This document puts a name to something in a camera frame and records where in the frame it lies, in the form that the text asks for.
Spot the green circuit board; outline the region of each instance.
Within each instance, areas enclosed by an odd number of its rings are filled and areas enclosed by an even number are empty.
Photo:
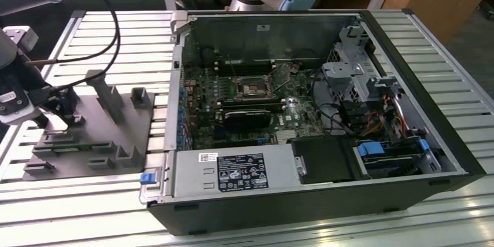
[[[217,76],[211,68],[200,67],[185,70],[193,149],[276,144],[275,133],[282,130],[294,130],[298,136],[324,133],[307,93],[314,71],[295,66],[290,62],[280,63],[268,74],[255,76]],[[259,109],[262,105],[248,105],[251,100],[283,100],[283,110],[271,114],[266,128],[244,132],[225,130],[219,121],[217,103],[242,102],[242,109]]]

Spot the blue latch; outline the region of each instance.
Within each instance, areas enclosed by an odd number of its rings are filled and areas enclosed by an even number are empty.
[[[423,152],[428,151],[431,147],[428,147],[427,141],[424,139],[420,139],[419,142]]]
[[[363,142],[356,149],[360,156],[384,154],[384,149],[379,142]]]
[[[156,174],[155,173],[141,173],[140,175],[140,184],[141,185],[153,185],[156,183]]]

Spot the blue drive bracket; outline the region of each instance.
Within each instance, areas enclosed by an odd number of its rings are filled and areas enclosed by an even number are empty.
[[[383,146],[380,142],[363,142],[358,147],[358,153],[362,156],[371,156],[384,154]]]

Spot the barcode sticker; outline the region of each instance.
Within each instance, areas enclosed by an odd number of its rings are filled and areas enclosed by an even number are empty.
[[[200,153],[199,154],[199,162],[211,162],[216,161],[217,153]]]

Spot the aluminum table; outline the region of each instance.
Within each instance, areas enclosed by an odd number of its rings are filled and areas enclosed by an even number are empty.
[[[121,93],[145,87],[157,94],[147,167],[161,163],[171,69],[169,11],[119,12],[121,54],[107,75]],[[447,116],[487,176],[440,193],[406,211],[363,215],[200,236],[169,235],[139,202],[140,174],[21,181],[41,130],[11,127],[0,145],[0,246],[487,246],[494,244],[494,103],[414,15],[372,12]],[[51,58],[97,52],[113,36],[109,12],[68,22]],[[53,85],[103,69],[112,54],[53,65]],[[390,73],[383,56],[383,69]],[[80,85],[79,94],[93,94]]]

